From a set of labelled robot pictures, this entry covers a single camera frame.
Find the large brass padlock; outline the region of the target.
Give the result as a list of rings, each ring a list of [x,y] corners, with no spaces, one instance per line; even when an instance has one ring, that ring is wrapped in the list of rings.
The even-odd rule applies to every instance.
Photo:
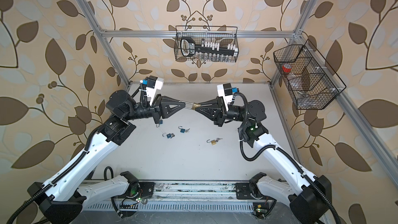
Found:
[[[184,103],[184,107],[185,107],[186,109],[195,111],[198,107],[201,107],[201,104],[198,104],[198,103],[191,103],[191,102],[185,102],[185,103]]]

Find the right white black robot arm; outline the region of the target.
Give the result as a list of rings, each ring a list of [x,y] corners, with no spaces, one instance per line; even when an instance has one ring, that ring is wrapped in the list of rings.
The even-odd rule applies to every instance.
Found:
[[[241,92],[218,96],[214,100],[194,104],[193,110],[222,126],[226,120],[239,121],[239,149],[249,162],[265,157],[286,181],[279,182],[259,173],[252,178],[251,193],[255,198],[268,196],[289,207],[302,224],[319,224],[330,211],[337,224],[342,222],[332,203],[331,182],[316,176],[298,163],[262,125],[265,107],[258,100],[248,101]]]

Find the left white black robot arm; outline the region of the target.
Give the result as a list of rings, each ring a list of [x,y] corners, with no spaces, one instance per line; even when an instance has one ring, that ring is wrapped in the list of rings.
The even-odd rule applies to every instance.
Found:
[[[136,129],[131,120],[154,118],[159,121],[186,106],[182,101],[160,94],[152,101],[148,104],[147,99],[143,99],[136,103],[125,90],[114,92],[106,103],[112,116],[90,133],[84,148],[64,168],[45,182],[33,183],[28,188],[31,197],[10,216],[7,223],[14,223],[26,208],[36,203],[45,217],[43,223],[69,224],[88,206],[124,195],[137,182],[130,172],[123,172],[88,189],[81,187],[81,183],[130,137]]]

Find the blue padlock far left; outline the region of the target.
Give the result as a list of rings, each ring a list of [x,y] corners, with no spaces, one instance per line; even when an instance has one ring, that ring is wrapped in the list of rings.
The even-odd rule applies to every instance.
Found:
[[[162,119],[160,119],[159,120],[159,122],[156,124],[156,127],[158,128],[160,125],[162,125],[163,124],[163,120]]]

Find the blue padlock open shackle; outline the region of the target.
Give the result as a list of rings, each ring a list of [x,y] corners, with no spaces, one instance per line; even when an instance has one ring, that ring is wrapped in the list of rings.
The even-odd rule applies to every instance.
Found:
[[[182,126],[179,126],[178,128],[180,130],[180,133],[188,133],[190,131],[190,129],[186,129],[186,128],[182,127]]]

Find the blue padlock with keys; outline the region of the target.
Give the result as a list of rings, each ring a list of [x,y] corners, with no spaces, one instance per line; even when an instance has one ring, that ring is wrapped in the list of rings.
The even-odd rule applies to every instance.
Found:
[[[172,139],[175,137],[174,133],[163,133],[162,136],[167,139]]]

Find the black socket tool set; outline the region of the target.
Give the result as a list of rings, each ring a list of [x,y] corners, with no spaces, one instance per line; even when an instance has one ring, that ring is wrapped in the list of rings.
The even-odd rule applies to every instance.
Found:
[[[201,40],[197,44],[191,37],[182,37],[179,43],[179,49],[183,56],[192,57],[196,55],[215,55],[225,57],[237,57],[239,49],[231,44],[228,44],[227,48],[222,47],[220,43],[208,42]]]

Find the red item in basket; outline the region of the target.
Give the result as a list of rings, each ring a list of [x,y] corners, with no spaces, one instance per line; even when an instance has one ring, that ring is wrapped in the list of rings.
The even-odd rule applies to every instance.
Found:
[[[284,74],[289,74],[292,71],[292,65],[289,63],[283,64],[282,71]]]

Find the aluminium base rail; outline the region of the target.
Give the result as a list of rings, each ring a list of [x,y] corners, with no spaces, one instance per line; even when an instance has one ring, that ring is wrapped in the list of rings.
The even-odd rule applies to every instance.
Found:
[[[140,180],[133,198],[125,195],[85,207],[85,211],[124,212],[232,212],[262,213],[273,203],[289,206],[289,196],[298,196],[308,183],[291,186],[264,176],[257,183],[247,180]]]

